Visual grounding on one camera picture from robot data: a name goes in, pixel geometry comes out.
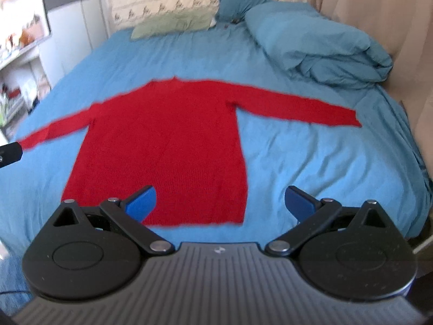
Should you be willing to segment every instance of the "blue blanket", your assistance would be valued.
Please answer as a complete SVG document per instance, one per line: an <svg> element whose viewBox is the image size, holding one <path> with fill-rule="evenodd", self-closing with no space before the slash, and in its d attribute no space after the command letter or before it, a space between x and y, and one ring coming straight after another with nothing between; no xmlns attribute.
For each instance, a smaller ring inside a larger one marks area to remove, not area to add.
<svg viewBox="0 0 433 325"><path fill-rule="evenodd" d="M404 235L419 233L431 204L429 181L404 111L380 86L332 88L291 77L255 42L245 23L136 42L130 42L130 36L131 30L117 32L64 77L22 124L18 138L94 101L173 76L323 99L354 108L363 127L330 128L237 111L248 174L243 225L153 230L177 245L263 244L297 223L283 198L286 187L294 184L317 198L334 197L348 206L376 199ZM121 113L113 116L122 121ZM0 239L13 254L24 252L57 208L85 134L82 130L44 143L0 171Z"/></svg>

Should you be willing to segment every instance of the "beige curtain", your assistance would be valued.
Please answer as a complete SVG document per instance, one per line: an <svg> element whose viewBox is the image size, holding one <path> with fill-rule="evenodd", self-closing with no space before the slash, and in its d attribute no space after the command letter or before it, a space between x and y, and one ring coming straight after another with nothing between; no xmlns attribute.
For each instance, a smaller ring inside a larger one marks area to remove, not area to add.
<svg viewBox="0 0 433 325"><path fill-rule="evenodd" d="M384 86L402 101L433 177L433 0L308 0L327 17L364 30L395 64Z"/></svg>

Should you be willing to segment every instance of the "metal screw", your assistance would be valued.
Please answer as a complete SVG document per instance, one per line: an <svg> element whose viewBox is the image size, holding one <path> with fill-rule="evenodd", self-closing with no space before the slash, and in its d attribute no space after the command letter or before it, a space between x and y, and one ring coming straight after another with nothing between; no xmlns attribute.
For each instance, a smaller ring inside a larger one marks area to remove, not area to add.
<svg viewBox="0 0 433 325"><path fill-rule="evenodd" d="M284 240L273 240L268 246L270 250L276 253L284 253L290 249L290 244Z"/></svg>
<svg viewBox="0 0 433 325"><path fill-rule="evenodd" d="M166 240L156 240L152 243L150 243L150 249L152 249L154 252L158 253L164 253L171 249L172 244L170 242L167 242Z"/></svg>

